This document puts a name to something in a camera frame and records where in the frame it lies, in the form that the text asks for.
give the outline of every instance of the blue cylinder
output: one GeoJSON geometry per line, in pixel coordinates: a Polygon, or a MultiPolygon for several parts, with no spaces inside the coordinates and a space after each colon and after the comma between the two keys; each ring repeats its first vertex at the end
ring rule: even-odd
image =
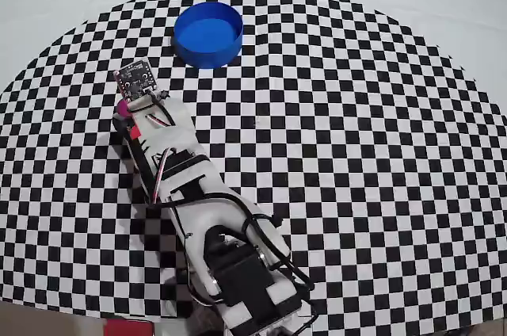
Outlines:
{"type": "Polygon", "coordinates": [[[187,64],[219,68],[241,50],[243,20],[232,7],[204,2],[186,9],[174,25],[174,49],[187,64]]]}

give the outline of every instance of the cable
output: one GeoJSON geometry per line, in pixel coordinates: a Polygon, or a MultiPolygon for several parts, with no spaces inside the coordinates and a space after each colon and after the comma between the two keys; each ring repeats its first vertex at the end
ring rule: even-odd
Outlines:
{"type": "MultiPolygon", "coordinates": [[[[167,204],[173,204],[174,201],[172,201],[169,198],[169,202],[167,204]]],[[[220,304],[223,302],[223,299],[215,300],[215,301],[209,301],[206,300],[197,290],[195,287],[193,287],[193,284],[190,280],[190,263],[189,263],[189,256],[187,255],[187,248],[186,248],[186,240],[189,236],[188,233],[185,232],[183,229],[183,224],[181,223],[180,215],[177,212],[177,208],[175,205],[169,206],[171,212],[174,214],[174,218],[176,219],[176,223],[178,227],[180,228],[181,234],[183,235],[183,257],[185,258],[185,263],[187,265],[187,288],[189,289],[190,296],[199,304],[205,306],[205,307],[213,307],[216,304],[220,304]]]]}
{"type": "Polygon", "coordinates": [[[154,95],[154,93],[151,90],[148,90],[148,94],[150,94],[151,102],[153,102],[154,105],[157,105],[160,110],[162,110],[162,113],[166,116],[167,120],[169,121],[169,124],[171,126],[174,126],[174,120],[172,116],[167,111],[166,107],[160,102],[160,99],[154,95]]]}
{"type": "Polygon", "coordinates": [[[313,303],[311,302],[311,300],[307,300],[306,298],[303,298],[303,300],[305,302],[307,302],[308,304],[310,304],[310,309],[311,309],[312,316],[311,316],[310,320],[308,320],[306,323],[304,323],[296,332],[294,332],[292,334],[292,336],[297,336],[298,334],[302,334],[307,328],[310,328],[310,326],[313,323],[315,323],[315,321],[318,318],[318,313],[315,310],[315,306],[313,305],[313,303]]]}
{"type": "Polygon", "coordinates": [[[166,160],[168,156],[169,156],[169,148],[166,148],[162,153],[162,157],[160,158],[160,164],[158,165],[157,178],[155,179],[155,186],[153,188],[153,197],[151,199],[151,202],[153,204],[157,202],[158,188],[160,187],[160,182],[162,181],[162,175],[164,174],[164,166],[166,165],[166,160]]]}
{"type": "Polygon", "coordinates": [[[288,279],[290,279],[291,282],[294,284],[294,286],[296,288],[296,291],[303,298],[303,300],[310,305],[312,317],[310,318],[310,320],[308,320],[306,323],[304,323],[293,334],[293,336],[298,336],[298,335],[302,334],[318,318],[318,312],[316,311],[315,306],[313,305],[313,303],[310,300],[310,291],[314,289],[314,283],[310,280],[310,278],[303,271],[301,271],[297,266],[294,266],[292,264],[292,261],[288,257],[284,256],[283,253],[281,253],[281,251],[278,248],[276,248],[275,245],[273,245],[273,243],[271,242],[271,240],[269,240],[269,238],[267,237],[267,235],[264,233],[264,231],[262,230],[262,228],[260,227],[260,225],[257,222],[258,218],[262,218],[262,219],[265,219],[265,220],[270,220],[270,221],[272,221],[272,223],[274,221],[276,221],[276,220],[273,220],[272,217],[269,217],[266,214],[261,214],[261,213],[253,214],[248,209],[248,207],[246,207],[245,203],[243,203],[243,201],[239,197],[234,196],[234,195],[232,195],[230,193],[205,193],[204,197],[202,197],[200,199],[181,199],[181,200],[175,200],[175,201],[171,200],[170,202],[167,202],[167,203],[156,204],[156,205],[152,206],[152,208],[170,208],[172,210],[173,214],[174,214],[174,217],[176,218],[177,225],[179,226],[179,228],[181,230],[181,233],[184,236],[184,241],[183,241],[184,252],[183,252],[183,255],[185,256],[185,262],[187,264],[187,270],[188,270],[188,275],[189,275],[187,285],[189,287],[189,292],[190,292],[191,297],[197,303],[202,304],[202,305],[204,305],[206,307],[212,307],[214,304],[218,304],[220,302],[223,302],[223,300],[218,300],[216,302],[209,302],[209,301],[205,300],[202,296],[200,296],[200,294],[199,294],[199,296],[200,296],[199,299],[197,299],[194,296],[194,294],[198,294],[198,292],[195,291],[195,288],[193,288],[192,285],[190,284],[190,266],[189,266],[188,256],[186,254],[186,237],[187,237],[187,234],[183,230],[183,226],[181,224],[181,219],[180,219],[180,217],[179,217],[179,215],[177,213],[177,206],[178,205],[184,205],[184,204],[191,204],[192,202],[196,202],[196,201],[200,201],[200,200],[217,199],[217,198],[229,200],[229,201],[232,201],[235,204],[237,204],[237,206],[240,207],[240,209],[245,213],[245,216],[246,216],[246,220],[245,220],[245,223],[242,226],[242,230],[244,230],[244,232],[245,232],[246,229],[248,228],[248,226],[251,224],[254,227],[254,230],[257,232],[257,234],[261,238],[262,242],[264,242],[264,244],[279,258],[279,260],[284,265],[286,265],[288,267],[288,269],[290,270],[291,273],[294,273],[299,279],[301,279],[301,281],[304,282],[304,284],[300,284],[300,283],[298,283],[298,282],[295,281],[295,279],[292,277],[292,275],[288,276],[287,274],[284,273],[284,275],[286,277],[288,277],[288,279]]]}
{"type": "Polygon", "coordinates": [[[138,113],[138,112],[142,112],[143,110],[146,110],[146,109],[149,109],[149,108],[152,108],[153,106],[155,106],[155,104],[149,104],[148,106],[144,106],[143,108],[141,109],[129,109],[128,112],[129,113],[138,113]]]}
{"type": "Polygon", "coordinates": [[[147,120],[151,120],[152,122],[156,123],[158,126],[163,126],[164,128],[170,126],[169,124],[167,124],[166,122],[164,122],[163,120],[157,118],[156,116],[154,116],[153,114],[148,114],[146,116],[146,119],[147,120]]]}
{"type": "MultiPolygon", "coordinates": [[[[237,196],[234,196],[230,193],[221,193],[221,192],[214,192],[214,193],[205,193],[203,197],[200,199],[182,199],[182,200],[176,200],[173,201],[171,204],[169,203],[163,203],[163,204],[157,204],[157,208],[168,208],[172,205],[178,206],[178,205],[184,205],[184,204],[190,204],[198,200],[207,200],[207,199],[223,199],[223,200],[229,200],[235,203],[239,208],[243,211],[246,218],[250,218],[253,216],[253,213],[246,207],[245,203],[238,198],[237,196]]],[[[261,226],[259,225],[257,219],[253,218],[250,220],[251,225],[253,226],[253,229],[261,239],[261,241],[269,248],[269,250],[280,260],[282,265],[285,265],[288,267],[291,272],[293,272],[301,281],[305,283],[305,285],[308,287],[308,290],[311,291],[315,288],[314,283],[310,280],[309,276],[307,276],[300,268],[297,266],[294,266],[292,264],[292,261],[289,257],[285,256],[269,239],[269,237],[264,233],[261,226]]]]}

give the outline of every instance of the checkered mat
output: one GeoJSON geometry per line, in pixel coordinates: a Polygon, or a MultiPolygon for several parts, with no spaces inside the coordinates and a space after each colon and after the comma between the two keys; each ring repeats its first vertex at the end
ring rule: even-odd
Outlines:
{"type": "Polygon", "coordinates": [[[146,213],[111,116],[147,57],[229,186],[286,220],[316,334],[426,334],[503,316],[507,120],[450,57],[349,0],[218,0],[241,55],[170,46],[198,2],[146,0],[69,31],[0,97],[0,293],[91,316],[187,315],[166,214],[146,213]]]}

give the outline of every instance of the robotic arm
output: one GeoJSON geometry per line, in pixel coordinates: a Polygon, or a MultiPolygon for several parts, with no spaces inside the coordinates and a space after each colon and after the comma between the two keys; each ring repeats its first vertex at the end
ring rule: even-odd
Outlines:
{"type": "Polygon", "coordinates": [[[124,103],[113,124],[127,141],[151,208],[170,211],[185,248],[193,298],[214,307],[234,336],[274,328],[298,311],[302,300],[310,303],[314,285],[292,264],[276,230],[281,219],[267,216],[223,183],[183,102],[158,90],[147,61],[114,75],[124,103]],[[191,267],[206,295],[195,289],[191,267]]]}

